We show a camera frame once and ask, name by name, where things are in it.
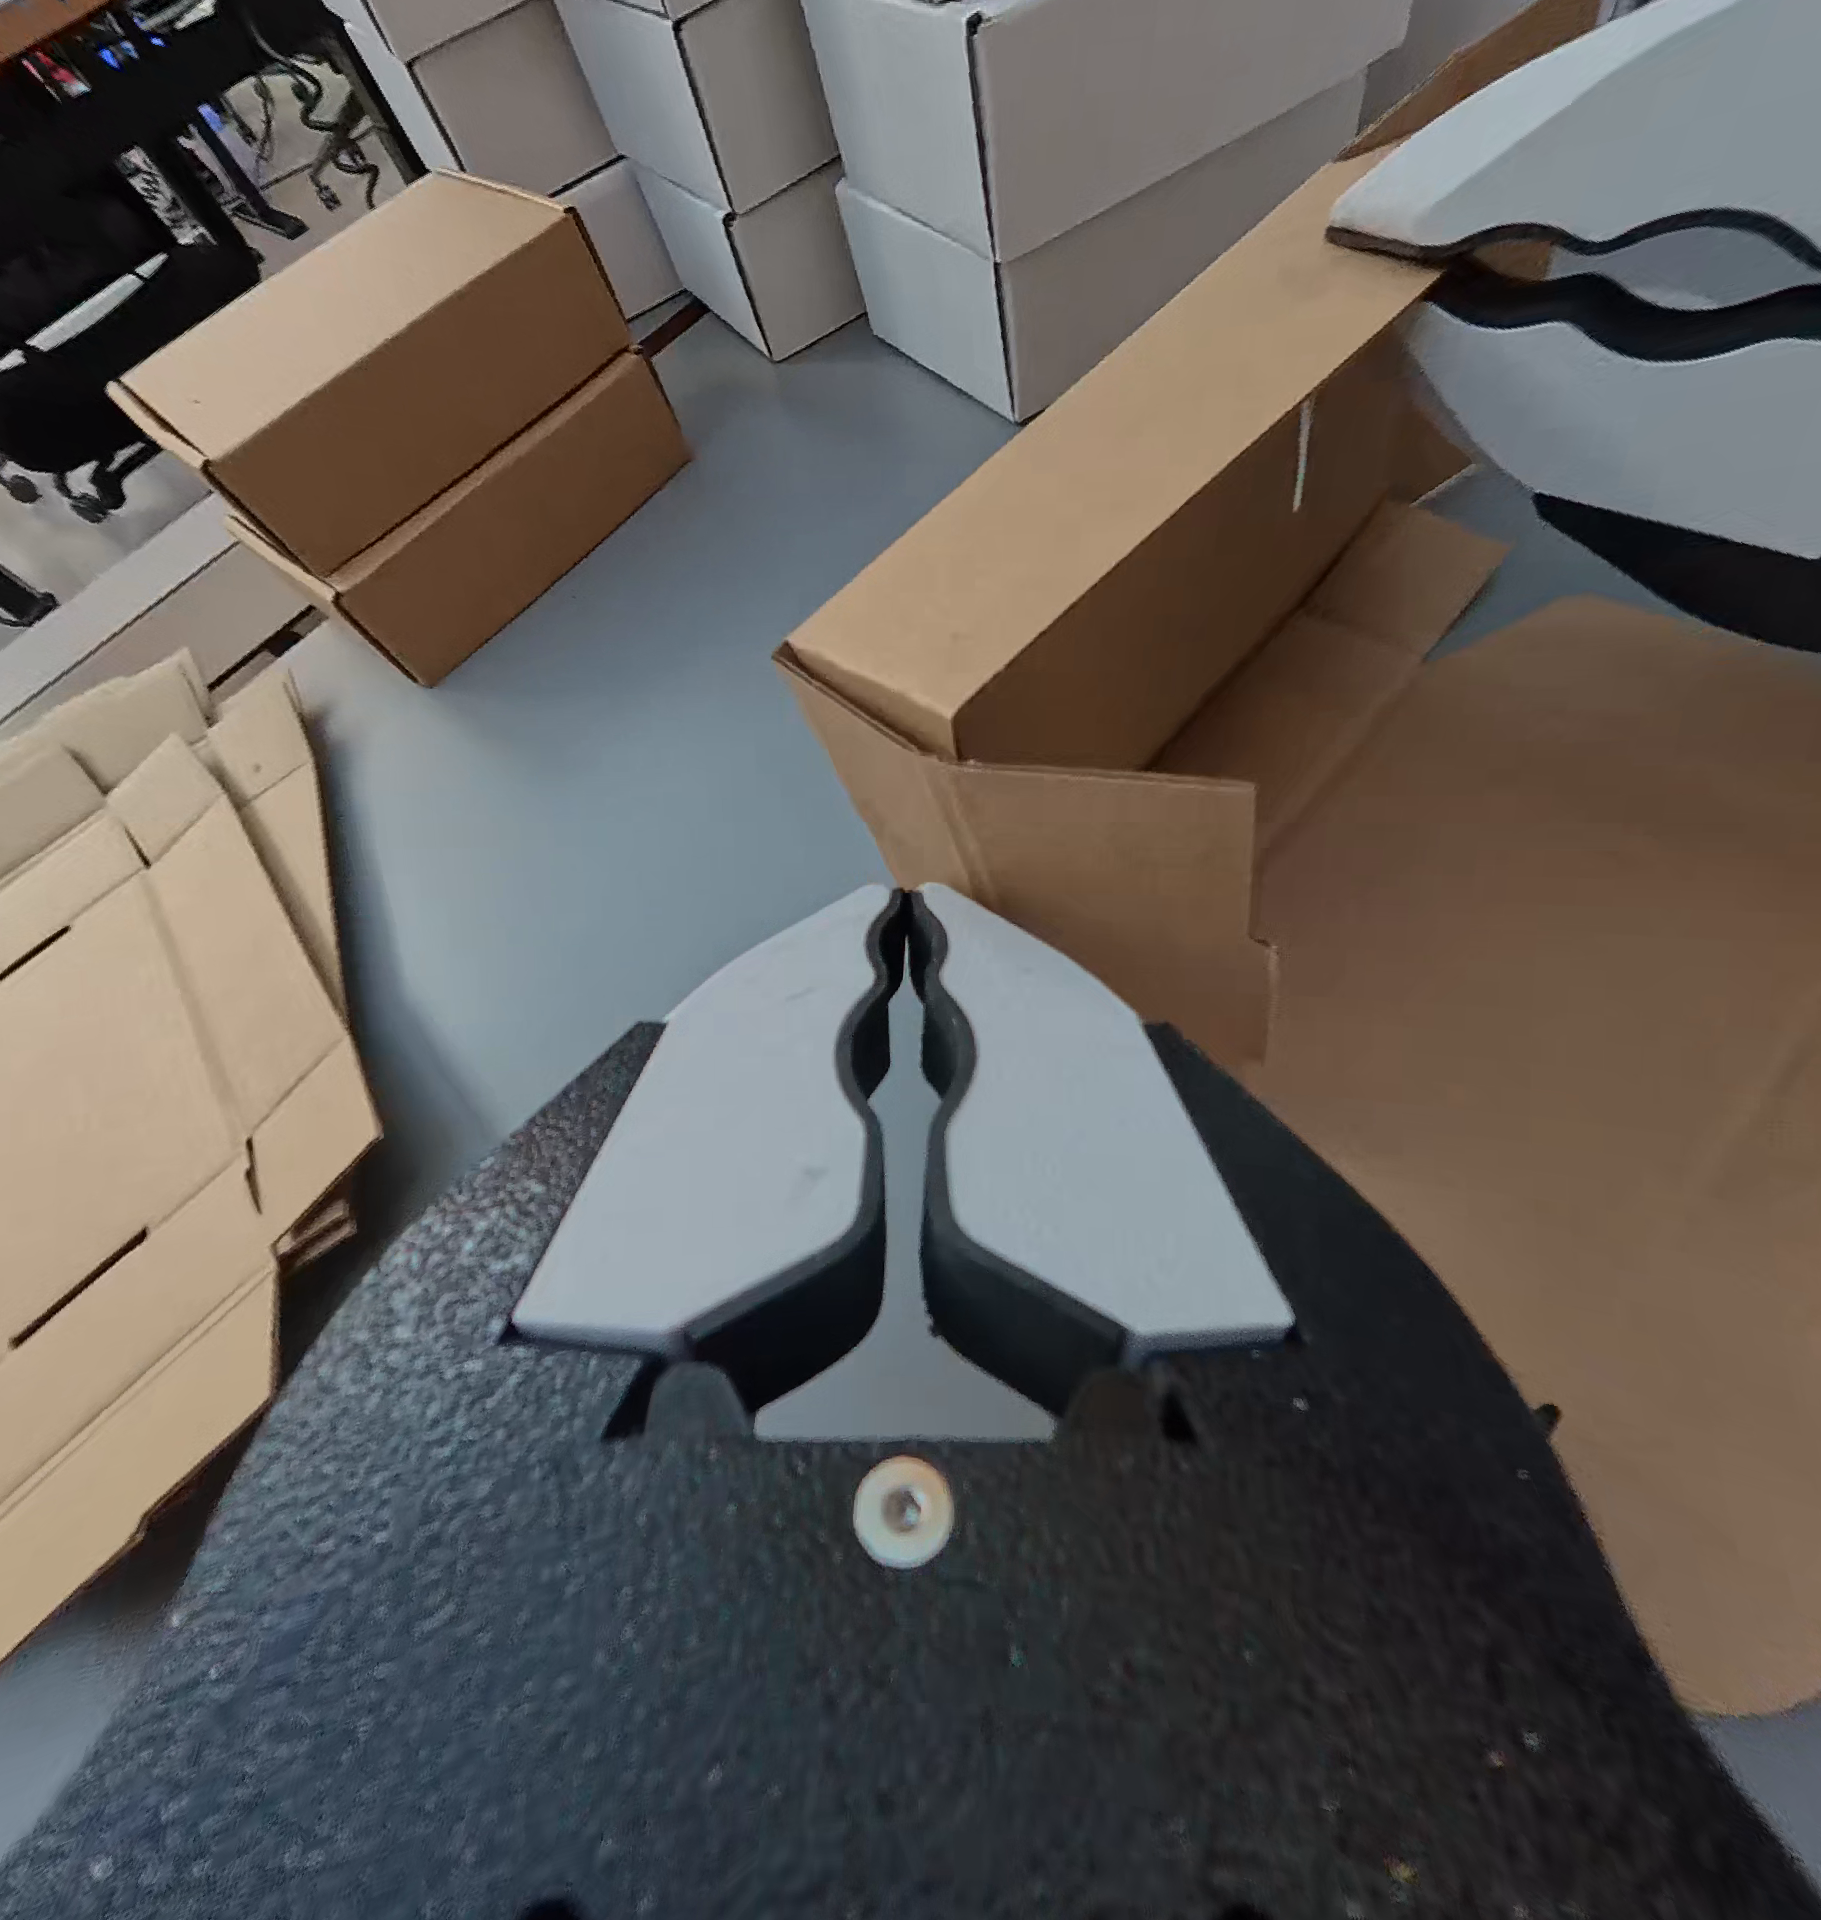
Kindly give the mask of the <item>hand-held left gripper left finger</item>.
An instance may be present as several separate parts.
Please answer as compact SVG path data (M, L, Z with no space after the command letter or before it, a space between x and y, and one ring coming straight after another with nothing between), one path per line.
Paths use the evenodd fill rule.
M512 1309L516 1338L701 1362L763 1409L875 1326L900 891L864 884L661 1023Z

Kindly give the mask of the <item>brown cardboard folding box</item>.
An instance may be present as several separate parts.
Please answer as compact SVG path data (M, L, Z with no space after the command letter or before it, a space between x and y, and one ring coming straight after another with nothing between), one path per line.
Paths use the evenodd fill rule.
M1407 270L1322 171L777 653L900 884L1171 1023L1451 1285L1686 1706L1821 1693L1821 665L1426 653Z

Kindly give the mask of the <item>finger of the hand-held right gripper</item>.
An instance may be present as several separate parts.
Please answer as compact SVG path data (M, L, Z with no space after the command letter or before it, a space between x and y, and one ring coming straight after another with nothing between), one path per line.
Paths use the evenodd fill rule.
M1333 243L1442 262L1753 232L1821 275L1821 1L1666 1L1492 79L1330 205Z
M1724 305L1451 270L1407 353L1530 492L1821 559L1821 282Z

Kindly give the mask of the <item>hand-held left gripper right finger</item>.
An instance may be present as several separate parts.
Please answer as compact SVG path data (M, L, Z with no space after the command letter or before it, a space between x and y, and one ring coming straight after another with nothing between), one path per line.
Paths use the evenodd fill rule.
M906 908L935 1330L1046 1411L1099 1374L1283 1341L1293 1312L1134 1008L947 884Z

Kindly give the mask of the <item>stack of white cardboard boxes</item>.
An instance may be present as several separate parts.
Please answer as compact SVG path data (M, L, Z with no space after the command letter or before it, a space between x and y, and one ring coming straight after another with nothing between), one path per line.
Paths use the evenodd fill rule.
M628 312L852 322L1036 418L1358 130L1407 1L331 5L418 154L572 205Z

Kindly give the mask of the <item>stack of flat cardboard sheets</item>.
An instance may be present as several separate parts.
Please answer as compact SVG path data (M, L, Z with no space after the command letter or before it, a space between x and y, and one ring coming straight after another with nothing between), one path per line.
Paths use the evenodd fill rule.
M0 747L0 1668L270 1404L380 1120L284 671Z

